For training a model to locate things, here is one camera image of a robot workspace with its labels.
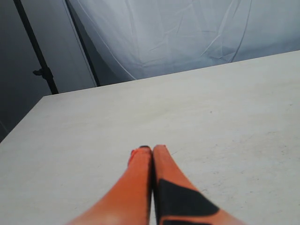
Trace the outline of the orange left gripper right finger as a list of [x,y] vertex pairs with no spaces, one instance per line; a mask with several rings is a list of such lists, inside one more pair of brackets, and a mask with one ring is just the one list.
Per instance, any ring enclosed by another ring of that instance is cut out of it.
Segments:
[[208,200],[185,176],[165,145],[153,149],[158,225],[243,225]]

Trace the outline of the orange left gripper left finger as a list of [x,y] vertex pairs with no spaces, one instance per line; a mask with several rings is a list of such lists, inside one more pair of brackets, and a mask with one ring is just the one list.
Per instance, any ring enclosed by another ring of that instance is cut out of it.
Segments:
[[69,225],[148,225],[151,206],[151,148],[132,150],[117,183]]

